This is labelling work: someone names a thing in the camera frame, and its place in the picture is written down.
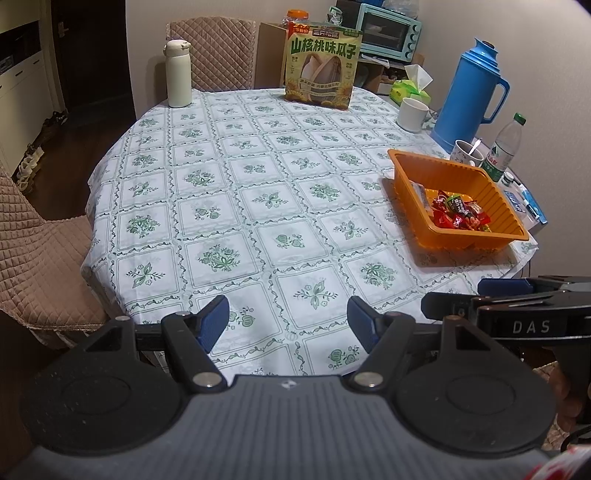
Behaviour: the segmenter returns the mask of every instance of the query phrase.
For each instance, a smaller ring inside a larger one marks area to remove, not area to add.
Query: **spoon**
[[[472,149],[468,152],[468,155],[472,155],[472,152],[474,152],[474,150],[478,147],[478,145],[480,145],[482,143],[482,140],[479,138],[478,140],[476,140],[474,142],[474,145],[472,145]]]

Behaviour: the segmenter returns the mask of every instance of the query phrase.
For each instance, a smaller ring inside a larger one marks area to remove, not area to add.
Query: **tablecloth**
[[[191,105],[152,108],[108,151],[89,179],[82,267],[108,311],[158,322],[224,294],[229,324],[211,357],[229,380],[345,373],[365,357],[346,322],[351,295],[425,322],[425,292],[474,293],[533,256],[533,238],[423,250],[386,197],[387,150],[445,152],[365,90],[347,111],[283,93],[194,90]]]

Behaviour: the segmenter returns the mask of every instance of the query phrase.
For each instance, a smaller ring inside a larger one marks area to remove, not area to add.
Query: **orange plastic tray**
[[[530,235],[513,208],[491,178],[477,167],[399,150],[388,150],[394,162],[394,189],[406,211],[418,243],[425,248],[500,249],[513,240],[527,240]],[[478,202],[491,217],[492,232],[452,230],[435,226],[423,208],[411,181],[430,189],[460,193],[465,200]]]

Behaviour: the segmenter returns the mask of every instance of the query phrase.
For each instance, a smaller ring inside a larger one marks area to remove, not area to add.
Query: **cable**
[[[571,433],[568,437],[564,439],[562,445],[560,445],[560,452],[565,452],[566,449],[569,447],[569,444],[573,440],[577,440],[581,435],[585,435],[589,432],[591,432],[591,425],[587,425],[586,427],[583,427],[582,429],[579,429],[576,432]]]

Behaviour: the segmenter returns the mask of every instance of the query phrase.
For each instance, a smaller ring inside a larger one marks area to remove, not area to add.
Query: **orange lid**
[[[307,20],[308,12],[306,10],[288,10],[287,16],[290,18],[297,18],[298,20]]]

